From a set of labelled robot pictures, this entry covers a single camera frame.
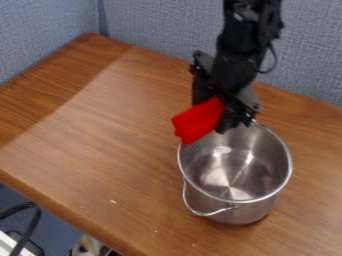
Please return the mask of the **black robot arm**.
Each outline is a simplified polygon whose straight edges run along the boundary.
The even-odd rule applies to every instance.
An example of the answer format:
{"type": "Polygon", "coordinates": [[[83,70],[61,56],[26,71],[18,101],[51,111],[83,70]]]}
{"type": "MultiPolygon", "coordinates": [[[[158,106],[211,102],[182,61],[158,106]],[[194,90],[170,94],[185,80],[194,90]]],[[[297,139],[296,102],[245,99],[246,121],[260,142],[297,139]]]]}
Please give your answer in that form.
{"type": "Polygon", "coordinates": [[[284,28],[281,8],[282,0],[224,0],[217,54],[197,51],[191,64],[193,106],[202,133],[249,126],[262,111],[253,82],[273,71],[262,63],[284,28]]]}

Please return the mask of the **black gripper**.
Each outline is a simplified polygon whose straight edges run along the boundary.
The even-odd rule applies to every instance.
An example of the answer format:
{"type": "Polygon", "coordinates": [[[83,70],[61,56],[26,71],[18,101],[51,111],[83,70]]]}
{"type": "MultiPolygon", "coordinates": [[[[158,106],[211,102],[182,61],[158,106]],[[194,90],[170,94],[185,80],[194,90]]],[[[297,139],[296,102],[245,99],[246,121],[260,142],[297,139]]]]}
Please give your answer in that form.
{"type": "Polygon", "coordinates": [[[198,50],[193,57],[193,104],[201,104],[213,97],[220,99],[224,104],[215,126],[220,134],[241,124],[249,127],[261,111],[253,89],[264,59],[260,41],[254,37],[220,36],[217,54],[210,55],[198,50]]]}

